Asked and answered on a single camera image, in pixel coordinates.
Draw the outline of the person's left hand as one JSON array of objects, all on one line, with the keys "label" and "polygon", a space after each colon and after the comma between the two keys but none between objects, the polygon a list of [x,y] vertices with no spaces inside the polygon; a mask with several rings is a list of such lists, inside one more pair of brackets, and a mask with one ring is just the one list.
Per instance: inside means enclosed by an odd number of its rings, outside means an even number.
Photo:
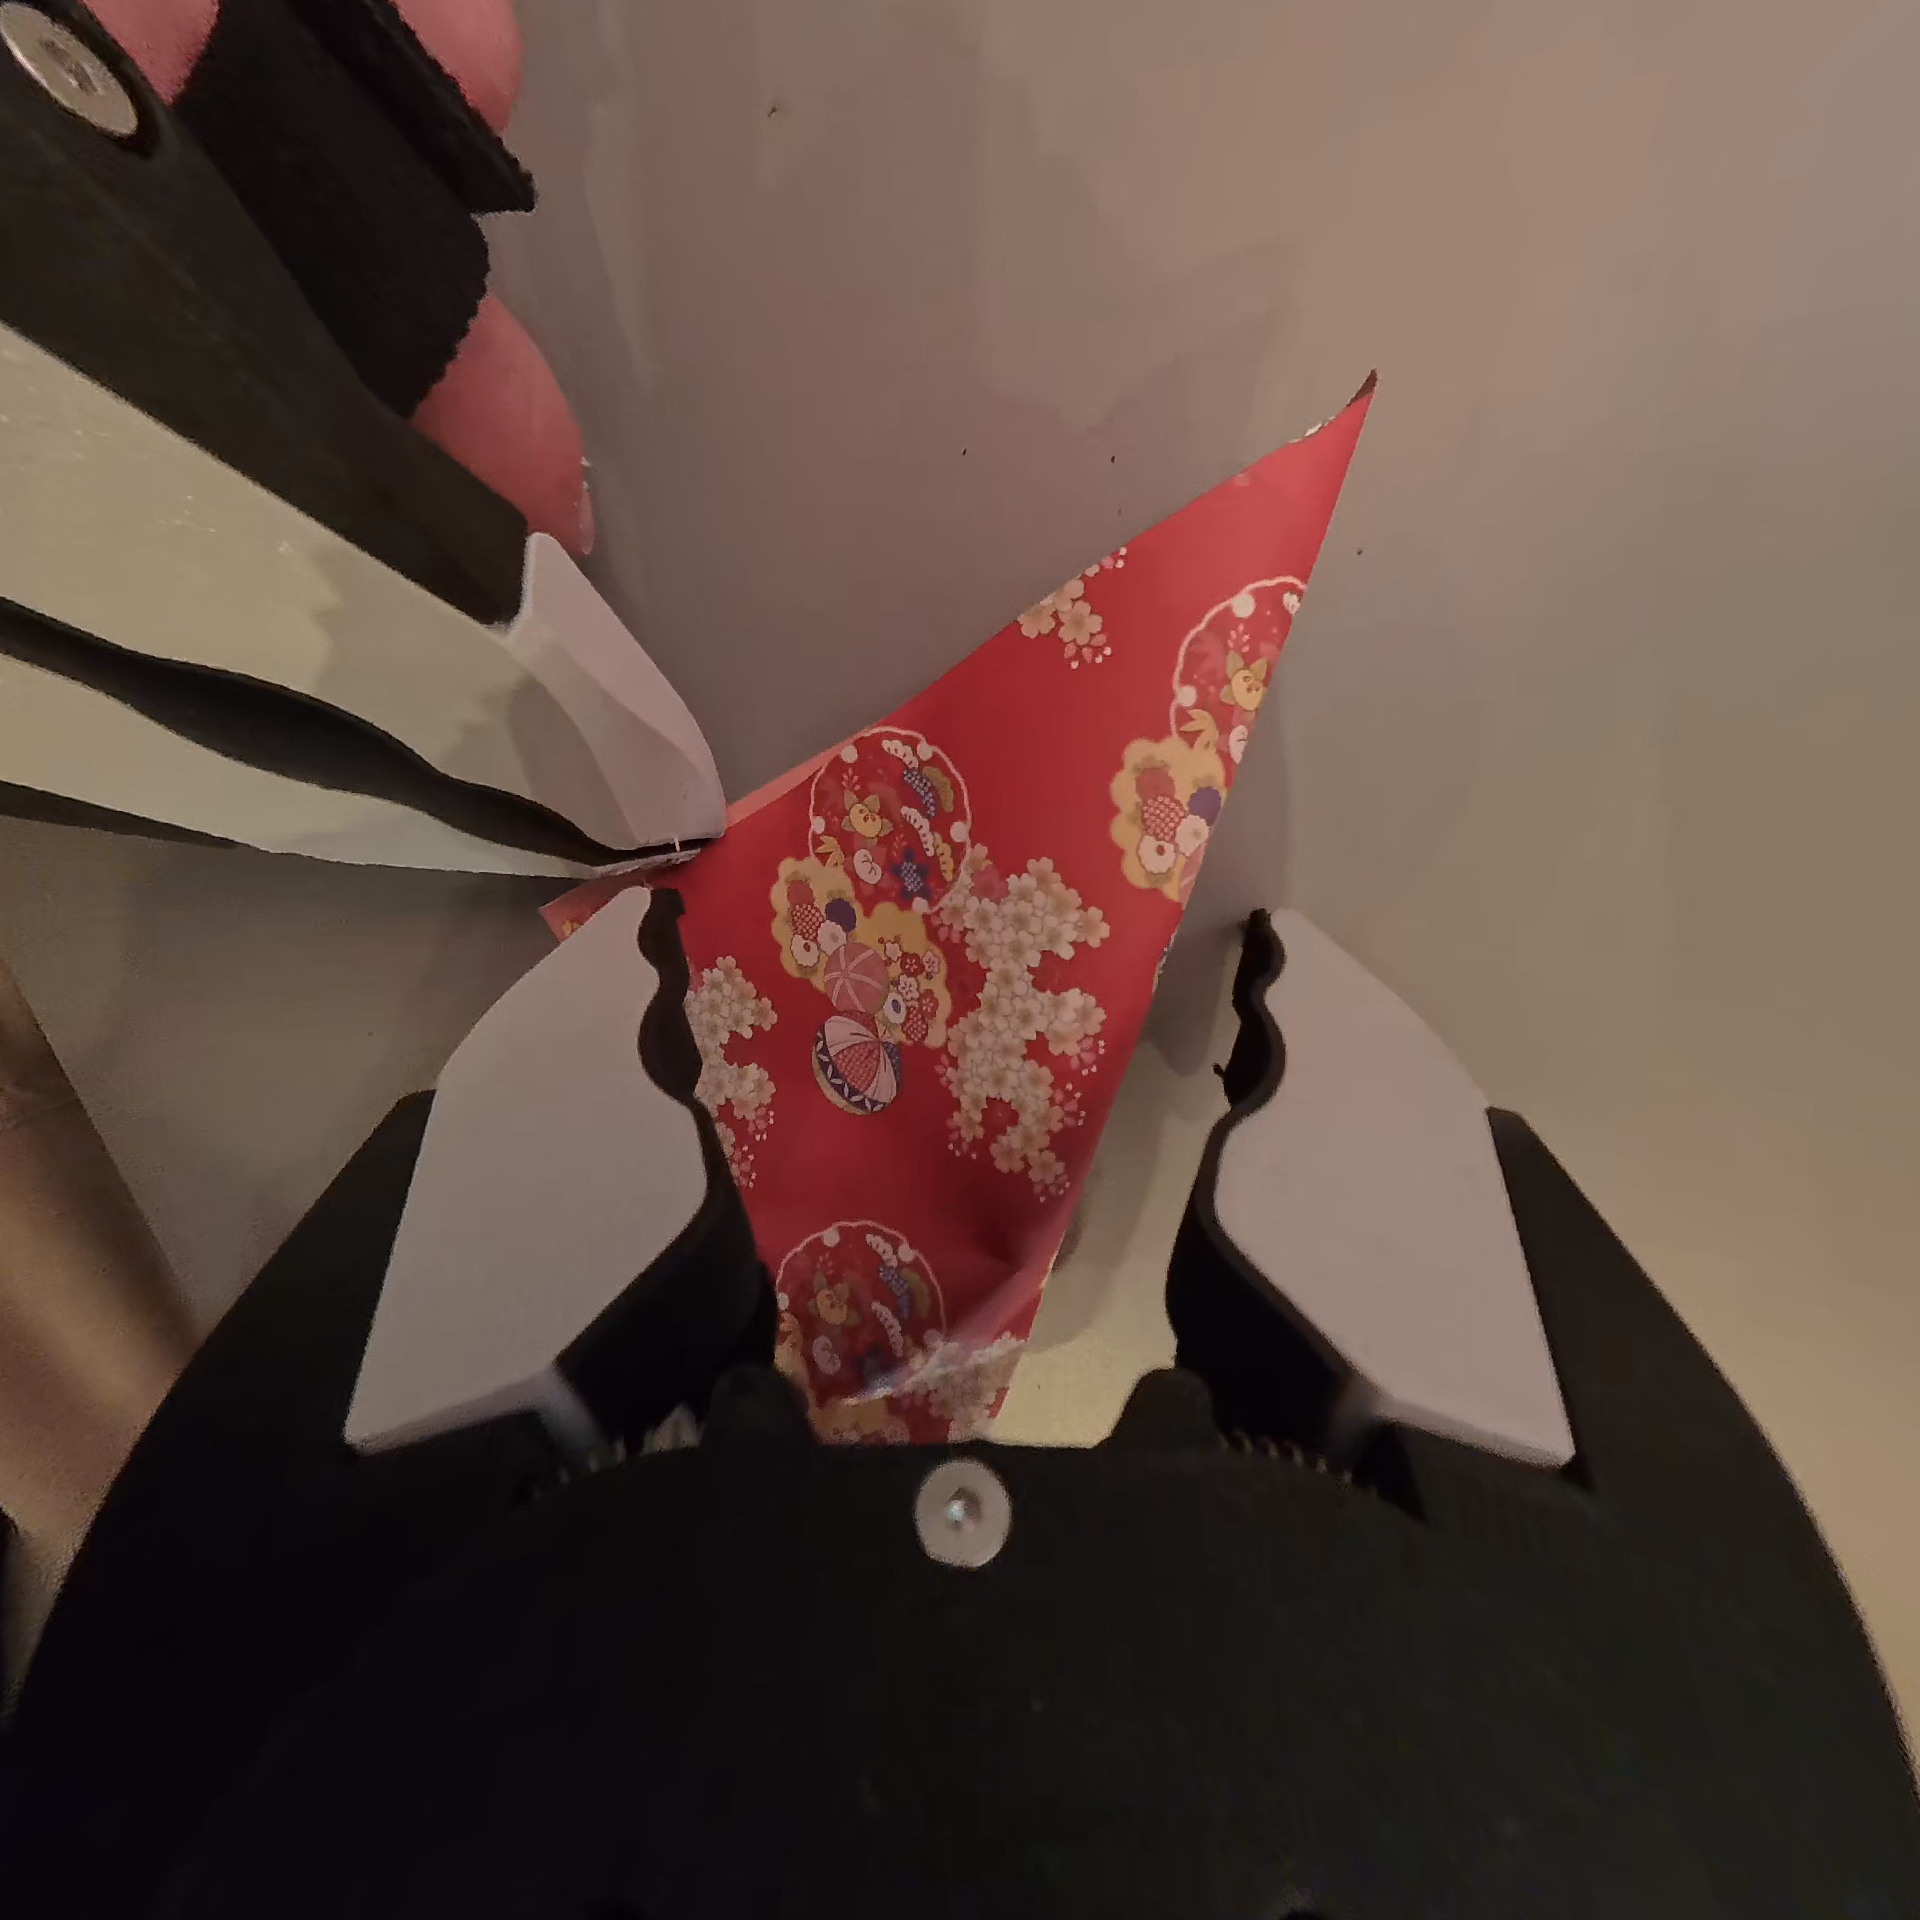
[{"label": "person's left hand", "polygon": [[[207,54],[216,2],[106,2],[92,11],[164,100]],[[401,17],[468,107],[501,132],[521,91],[521,30],[508,2],[397,2]],[[488,295],[413,427],[508,498],[533,534],[577,561],[594,516],[583,435],[561,383],[514,313]]]}]

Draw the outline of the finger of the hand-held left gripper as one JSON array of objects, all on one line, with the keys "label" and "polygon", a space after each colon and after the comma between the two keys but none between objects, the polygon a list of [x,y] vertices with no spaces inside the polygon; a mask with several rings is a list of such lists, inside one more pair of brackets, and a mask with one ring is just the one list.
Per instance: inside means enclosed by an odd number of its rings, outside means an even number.
[{"label": "finger of the hand-held left gripper", "polygon": [[2,636],[5,815],[343,865],[586,879],[617,852],[369,722],[82,631]]},{"label": "finger of the hand-held left gripper", "polygon": [[10,328],[2,547],[5,631],[304,696],[617,862],[727,826],[705,734],[563,544],[531,535],[514,619],[476,619]]}]

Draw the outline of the red floral origami paper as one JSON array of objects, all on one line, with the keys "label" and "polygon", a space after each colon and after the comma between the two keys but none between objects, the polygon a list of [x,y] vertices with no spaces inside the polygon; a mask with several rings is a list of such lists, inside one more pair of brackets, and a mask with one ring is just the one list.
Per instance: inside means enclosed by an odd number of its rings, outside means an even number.
[{"label": "red floral origami paper", "polygon": [[823,1440],[988,1431],[1373,390],[656,876],[776,1366]]}]

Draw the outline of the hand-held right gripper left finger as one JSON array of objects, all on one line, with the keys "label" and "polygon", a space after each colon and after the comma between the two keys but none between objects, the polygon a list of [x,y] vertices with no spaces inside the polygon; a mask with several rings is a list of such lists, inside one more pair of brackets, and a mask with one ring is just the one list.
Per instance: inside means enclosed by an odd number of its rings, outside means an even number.
[{"label": "hand-held right gripper left finger", "polygon": [[637,1450],[772,1355],[777,1306],[698,1097],[681,898],[635,887],[451,1055],[345,1415],[362,1452],[514,1412]]}]

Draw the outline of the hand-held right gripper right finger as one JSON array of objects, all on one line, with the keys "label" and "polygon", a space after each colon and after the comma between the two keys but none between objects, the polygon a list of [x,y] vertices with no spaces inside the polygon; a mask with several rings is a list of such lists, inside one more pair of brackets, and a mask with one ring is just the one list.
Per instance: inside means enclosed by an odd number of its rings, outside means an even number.
[{"label": "hand-held right gripper right finger", "polygon": [[1228,1112],[1168,1259],[1175,1360],[1229,1436],[1356,1468],[1411,1430],[1560,1472],[1576,1455],[1487,1099],[1301,913],[1232,976]]}]

